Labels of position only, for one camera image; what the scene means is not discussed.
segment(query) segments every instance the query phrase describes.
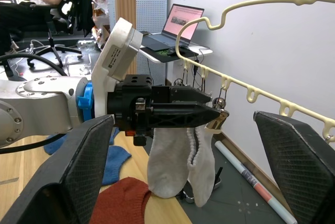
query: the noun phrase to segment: blue connector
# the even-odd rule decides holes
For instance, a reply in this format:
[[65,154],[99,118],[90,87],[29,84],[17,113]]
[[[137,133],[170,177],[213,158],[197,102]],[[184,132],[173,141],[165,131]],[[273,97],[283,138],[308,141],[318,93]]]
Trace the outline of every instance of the blue connector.
[[88,82],[85,88],[84,96],[78,96],[78,107],[83,110],[84,121],[92,119],[92,107],[93,107],[93,85],[92,82]]

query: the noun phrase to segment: table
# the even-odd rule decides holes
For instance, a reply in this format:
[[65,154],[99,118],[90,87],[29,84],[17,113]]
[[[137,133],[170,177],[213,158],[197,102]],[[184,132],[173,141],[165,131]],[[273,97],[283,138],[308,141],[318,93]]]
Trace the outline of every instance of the table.
[[[33,136],[21,139],[10,147],[35,143],[45,139],[45,136]],[[132,157],[122,166],[120,178],[134,177],[147,182],[148,155],[143,147],[135,147],[132,137],[126,137],[120,132],[115,138],[114,145],[118,145],[131,153]],[[43,147],[24,152],[0,155],[0,220],[19,196],[25,185],[38,167],[49,155]],[[188,216],[175,198],[162,199],[151,195],[144,215],[146,224],[154,223],[191,223]]]
[[[211,49],[207,49],[207,47],[205,46],[201,46],[201,45],[195,45],[193,43],[189,44],[189,49],[195,53],[199,54],[199,57],[201,57],[202,55],[206,56],[209,55],[211,53],[213,53],[213,50]],[[145,55],[150,61],[154,62],[154,63],[162,63],[161,61],[159,61],[158,59],[154,58],[153,56],[151,56],[150,54],[142,51],[140,48],[140,52]]]

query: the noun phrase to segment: plastic hanger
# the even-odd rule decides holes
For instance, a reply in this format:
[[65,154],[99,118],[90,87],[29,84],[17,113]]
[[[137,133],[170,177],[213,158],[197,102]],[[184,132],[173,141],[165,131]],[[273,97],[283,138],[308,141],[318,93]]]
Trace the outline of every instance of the plastic hanger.
[[219,25],[212,26],[207,17],[202,17],[202,18],[199,18],[199,19],[189,21],[186,25],[184,25],[184,27],[178,33],[178,36],[177,36],[177,39],[176,39],[176,54],[180,59],[184,60],[184,69],[188,70],[190,64],[193,64],[195,66],[200,67],[201,68],[201,76],[202,76],[203,79],[207,78],[209,72],[214,73],[218,76],[221,76],[221,78],[222,78],[221,87],[224,90],[227,90],[231,83],[236,83],[240,86],[243,86],[243,87],[247,88],[247,90],[248,90],[247,100],[250,103],[255,103],[258,96],[263,95],[263,96],[265,96],[269,99],[272,99],[272,100],[277,101],[277,102],[280,103],[280,105],[281,105],[280,108],[279,108],[279,114],[280,115],[291,117],[295,111],[299,111],[303,114],[306,114],[310,117],[313,117],[313,118],[316,118],[316,119],[322,121],[325,124],[325,126],[323,128],[323,131],[322,131],[323,137],[325,138],[325,140],[328,143],[329,142],[335,142],[335,136],[331,136],[329,134],[330,129],[332,127],[335,127],[335,120],[333,120],[331,118],[327,118],[327,117],[325,117],[321,114],[318,114],[314,111],[306,109],[306,108],[304,108],[302,106],[299,106],[297,104],[294,104],[294,103],[292,103],[288,100],[285,100],[281,97],[275,96],[275,95],[273,95],[269,92],[263,91],[262,89],[254,87],[252,85],[249,85],[249,84],[247,84],[245,82],[242,82],[238,79],[234,79],[231,76],[228,76],[228,75],[225,75],[221,72],[213,70],[213,69],[211,69],[211,68],[209,68],[205,65],[202,65],[200,63],[197,63],[197,62],[195,62],[191,59],[185,58],[180,54],[179,48],[178,48],[180,37],[181,37],[182,33],[184,32],[184,30],[188,26],[190,26],[192,24],[195,24],[195,23],[199,23],[201,21],[204,21],[204,22],[206,22],[206,25],[207,25],[209,30],[221,29],[225,25],[227,13],[234,10],[234,9],[241,8],[241,7],[246,7],[246,6],[251,6],[251,5],[256,5],[256,4],[265,4],[265,3],[293,3],[295,5],[300,6],[300,5],[303,5],[303,4],[309,4],[310,5],[310,4],[313,4],[315,2],[335,3],[335,0],[251,0],[251,1],[246,1],[246,2],[242,2],[242,3],[234,4],[232,6],[229,6],[228,8],[226,8],[223,11],[222,16],[221,16],[221,24],[219,24]]

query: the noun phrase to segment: white desk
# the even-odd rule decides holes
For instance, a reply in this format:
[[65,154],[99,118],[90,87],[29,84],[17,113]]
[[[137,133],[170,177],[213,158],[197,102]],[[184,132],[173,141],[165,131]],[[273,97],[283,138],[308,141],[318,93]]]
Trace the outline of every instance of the white desk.
[[[205,46],[199,46],[199,45],[195,45],[195,44],[190,43],[188,47],[189,47],[189,49],[192,50],[193,52],[198,53],[198,54],[199,54],[198,57],[201,57],[202,55],[206,56],[206,55],[209,55],[209,54],[213,53],[212,50],[210,50],[210,49],[206,49],[207,47],[205,47]],[[149,60],[151,60],[151,61],[154,62],[154,63],[162,63],[162,62],[159,61],[158,59],[156,59],[156,58],[154,58],[153,56],[149,55],[148,53],[142,51],[141,48],[140,48],[139,51],[140,51],[143,55],[145,55]]]

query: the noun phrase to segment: gray sock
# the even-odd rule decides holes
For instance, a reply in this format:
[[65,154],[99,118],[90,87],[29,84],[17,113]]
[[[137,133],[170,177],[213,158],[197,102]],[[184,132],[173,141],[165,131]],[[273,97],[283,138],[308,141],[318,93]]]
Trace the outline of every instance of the gray sock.
[[185,186],[189,140],[186,128],[155,128],[148,162],[149,190],[170,198]]
[[193,189],[195,204],[202,207],[210,198],[214,187],[215,160],[211,149],[213,134],[205,133],[205,126],[199,126],[195,129],[188,128],[187,135],[191,145],[187,160],[188,180]]

